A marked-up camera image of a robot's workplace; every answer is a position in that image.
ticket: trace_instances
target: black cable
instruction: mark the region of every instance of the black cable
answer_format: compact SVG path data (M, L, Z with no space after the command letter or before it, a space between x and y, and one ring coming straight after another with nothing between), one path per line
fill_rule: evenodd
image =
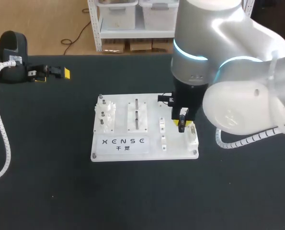
M88 8L82 9L81 11L82 11L83 13L89 13L89 9L88 9ZM63 45L68 45L68 47L65 49L63 55L66 55L67 50L71 47L71 45L73 45L74 43L77 42L77 40L80 38L80 36L81 36L81 34L83 33L83 31L84 31L84 30L87 28L87 26L90 25L90 24L91 24L91 21L88 22L87 25L85 25L85 27L81 30L79 36L78 36L74 41L71 41L70 39L67 39L67 38L66 38L66 39L62 39L62 40L60 41L61 44L63 44Z
M166 93L167 93L167 92L164 92L164 93L162 94L162 96L165 95ZM168 103L165 103L165 102L163 102L163 103L164 103L164 104L168 104Z

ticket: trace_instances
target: wooden floor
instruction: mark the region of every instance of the wooden floor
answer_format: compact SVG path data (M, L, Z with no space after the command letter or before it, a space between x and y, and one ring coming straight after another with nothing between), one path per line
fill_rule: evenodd
M60 41L76 39L90 21L87 0L0 0L0 36L4 31L23 33L29 55L62 55L67 46ZM95 51L89 25L67 55L100 54Z

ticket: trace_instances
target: cable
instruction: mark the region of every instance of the cable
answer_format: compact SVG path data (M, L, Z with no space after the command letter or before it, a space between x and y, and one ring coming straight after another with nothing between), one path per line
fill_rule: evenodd
M281 134L281 133L282 133L281 129L279 127L276 127L276 128L269 129L267 131L255 134L251 137L242 139L240 141L236 141L236 142L232 142L232 143L224 143L221 139L221 130L217 129L216 130L216 142L221 148L234 149L234 148L245 146L245 145L251 144L253 142L256 142L256 141L259 141L262 139L266 139L266 138L269 138L269 137L272 137L272 136L275 136L275 135Z
M164 92L164 93L162 94L162 96L164 96L166 93L167 93L167 92ZM165 103L165 102L163 102L163 103L166 104L166 105L168 105L168 103Z
M81 11L82 11L83 13L89 13L89 9L88 9L88 8L82 9ZM79 36L78 36L73 42L72 42L72 40L67 39L67 38L66 38L66 39L62 39L62 40L60 41L61 44L63 44L63 45L68 45L68 47L65 49L63 55L66 55L66 52L67 52L68 49L71 47L71 45L73 45L74 43L77 42L77 40L80 38L80 36L81 36L81 34L83 33L83 31L84 31L84 30L87 28L87 26L90 25L90 24L91 24L91 21L88 22L87 25L85 25L85 27L80 31Z
M16 62L15 61L7 61L7 62L0 63L0 71L5 67L10 67L10 66L16 66ZM0 133L2 134L5 149L6 149L6 161L5 161L4 167L0 171L0 177L1 177L4 175L4 173L6 173L8 167L10 165L10 161L11 161L10 145L9 145L8 137L7 137L1 116L0 116Z

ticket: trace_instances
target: white spiral cable wrap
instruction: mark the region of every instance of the white spiral cable wrap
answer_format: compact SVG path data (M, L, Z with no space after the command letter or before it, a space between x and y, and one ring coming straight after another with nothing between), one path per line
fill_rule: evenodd
M281 134L282 133L282 129L279 127L273 128L273 129L269 129L267 131L255 134L251 137L236 141L236 142L232 142L232 143L224 143L221 139L221 130L217 129L216 130L216 142L217 144L224 149L234 149L234 148L238 148L241 146L245 146L248 144L251 144L253 142L265 139L265 138L269 138L272 136L275 136L277 134Z
M2 62L0 63L0 71L5 68L5 67L10 67L10 66L16 66L16 62L15 61L7 61L7 62ZM6 161L4 164L4 167L2 168L2 170L0 171L0 177L3 176L9 165L10 165L10 161L11 161L11 150L10 150L10 145L9 145L9 141L8 141L8 137L0 116L0 132L2 134L3 140L4 140L4 145L5 145L5 149L6 149Z

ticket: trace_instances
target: yellow component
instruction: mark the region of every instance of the yellow component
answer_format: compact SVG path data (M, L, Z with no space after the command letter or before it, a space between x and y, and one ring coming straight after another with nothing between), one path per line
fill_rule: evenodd
M179 120L173 120L176 126L179 126Z
M46 82L46 77L45 77L45 80L35 80L35 82Z
M193 123L192 121L186 121L186 127L191 125L191 123Z
M179 120L173 120L173 122L175 123L176 126L179 125ZM191 125L192 121L186 121L186 127Z
M65 79L70 79L70 70L65 68Z

